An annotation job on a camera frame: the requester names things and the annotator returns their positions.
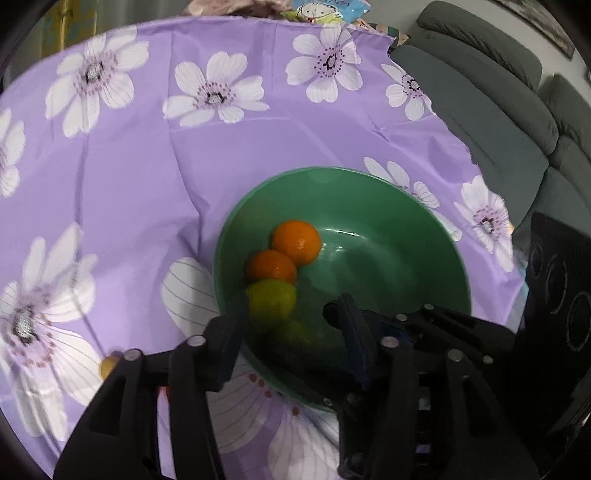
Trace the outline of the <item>green plastic bowl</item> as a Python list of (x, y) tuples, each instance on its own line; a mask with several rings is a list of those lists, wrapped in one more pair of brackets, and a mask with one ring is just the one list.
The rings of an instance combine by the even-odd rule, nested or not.
[(337, 167), (291, 170), (252, 189), (231, 210), (215, 248), (213, 278), (218, 307), (226, 310), (245, 292), (250, 255), (270, 247), (280, 223), (308, 222), (322, 250), (297, 273), (297, 304), (288, 319), (314, 332), (311, 351), (290, 347), (279, 326), (252, 322), (242, 352), (281, 393), (325, 409), (332, 403), (335, 374), (346, 356), (342, 334), (322, 309), (345, 293), (362, 309), (386, 317), (425, 304), (460, 313), (472, 310), (466, 268), (455, 241), (414, 197), (368, 174)]

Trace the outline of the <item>orange mandarin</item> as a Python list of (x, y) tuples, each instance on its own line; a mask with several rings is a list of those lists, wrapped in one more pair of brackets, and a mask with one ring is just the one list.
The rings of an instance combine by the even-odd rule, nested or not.
[(308, 222), (289, 220), (273, 230), (270, 246), (287, 255), (297, 267), (311, 264), (322, 250), (322, 238), (318, 230)]
[(274, 279), (295, 284), (297, 267), (294, 262), (280, 251), (266, 249), (249, 256), (243, 270), (249, 282)]

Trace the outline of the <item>yellow cherry tomato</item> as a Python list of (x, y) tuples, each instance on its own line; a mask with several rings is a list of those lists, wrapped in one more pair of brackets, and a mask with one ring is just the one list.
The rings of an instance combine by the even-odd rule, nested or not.
[(111, 372), (114, 370), (116, 365), (119, 362), (119, 358), (117, 356), (109, 355), (106, 356), (100, 363), (100, 376), (103, 380), (106, 380)]

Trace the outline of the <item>purple floral tablecloth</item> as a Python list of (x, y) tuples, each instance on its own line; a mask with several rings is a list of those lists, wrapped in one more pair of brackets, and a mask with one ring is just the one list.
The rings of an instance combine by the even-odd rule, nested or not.
[(214, 317), (215, 243), (267, 178), (377, 175), (430, 207), (477, 317), (509, 324), (523, 277), (501, 191), (387, 36), (180, 17), (51, 56), (1, 97), (1, 409), (45, 474), (114, 351), (157, 352)]

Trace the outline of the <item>grey sofa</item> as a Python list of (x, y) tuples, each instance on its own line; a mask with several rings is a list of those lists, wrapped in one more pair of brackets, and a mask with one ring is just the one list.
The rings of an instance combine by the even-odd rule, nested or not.
[(391, 53), (469, 148), (506, 203), (515, 245), (544, 213), (590, 231), (590, 106), (559, 73), (493, 24), (445, 1), (430, 3)]

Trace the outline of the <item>cartoon print pillow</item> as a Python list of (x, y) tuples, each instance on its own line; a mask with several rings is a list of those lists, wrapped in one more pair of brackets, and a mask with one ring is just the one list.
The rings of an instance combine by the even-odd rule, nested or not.
[(354, 23), (369, 11), (370, 3), (365, 0), (294, 1), (293, 8), (280, 15), (312, 24)]

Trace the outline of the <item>pink crumpled cloth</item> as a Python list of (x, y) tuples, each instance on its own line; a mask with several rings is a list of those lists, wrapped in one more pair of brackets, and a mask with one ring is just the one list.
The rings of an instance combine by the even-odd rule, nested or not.
[(242, 16), (276, 18), (293, 8), (290, 0), (193, 0), (183, 14), (191, 16)]

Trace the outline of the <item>framed wall picture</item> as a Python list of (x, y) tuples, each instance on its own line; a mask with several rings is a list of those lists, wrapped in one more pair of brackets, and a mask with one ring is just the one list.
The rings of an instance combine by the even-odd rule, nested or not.
[(565, 57), (572, 59), (575, 45), (557, 19), (535, 0), (493, 0), (545, 36)]

